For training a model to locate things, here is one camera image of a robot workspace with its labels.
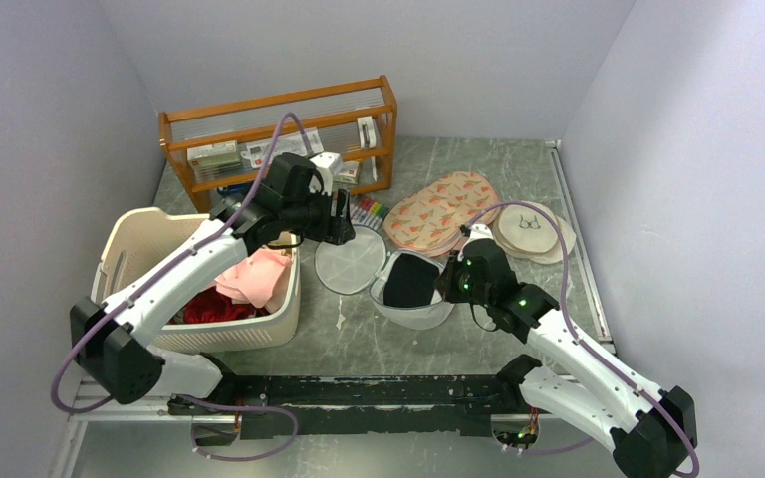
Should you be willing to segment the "white mesh laundry bag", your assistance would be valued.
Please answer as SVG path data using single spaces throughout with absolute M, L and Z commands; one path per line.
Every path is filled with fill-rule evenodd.
M 320 244 L 315 252 L 315 271 L 328 290 L 343 295 L 367 295 L 386 319 L 412 330 L 429 330 L 441 325 L 453 310 L 436 291 L 432 304 L 413 309 L 397 309 L 383 303 L 383 286 L 394 260 L 401 254 L 423 256 L 435 264 L 440 274 L 443 266 L 436 260 L 409 249 L 390 249 L 375 230 L 357 226 L 356 238 L 344 245 Z

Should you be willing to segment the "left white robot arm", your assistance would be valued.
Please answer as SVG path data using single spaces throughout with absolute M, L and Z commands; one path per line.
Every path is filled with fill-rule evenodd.
M 222 200 L 195 231 L 147 273 L 101 303 L 85 298 L 70 311 L 69 358 L 104 391 L 130 404 L 148 395 L 190 395 L 208 412 L 232 407 L 236 386 L 203 355 L 152 351 L 154 338 L 220 274 L 288 232 L 342 245 L 355 236 L 350 194 L 334 187 L 337 153 L 282 153 L 245 196 Z

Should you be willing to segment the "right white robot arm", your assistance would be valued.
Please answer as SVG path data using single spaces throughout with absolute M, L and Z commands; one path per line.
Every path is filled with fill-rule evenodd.
M 541 287 L 521 282 L 505 252 L 491 239 L 470 240 L 449 254 L 436 288 L 444 301 L 483 308 L 495 326 L 551 359 L 566 380 L 536 358 L 502 380 L 500 404 L 528 405 L 585 432 L 607 449 L 627 477 L 684 476 L 698 472 L 695 403 L 683 388 L 662 388 L 609 353 L 570 319 Z

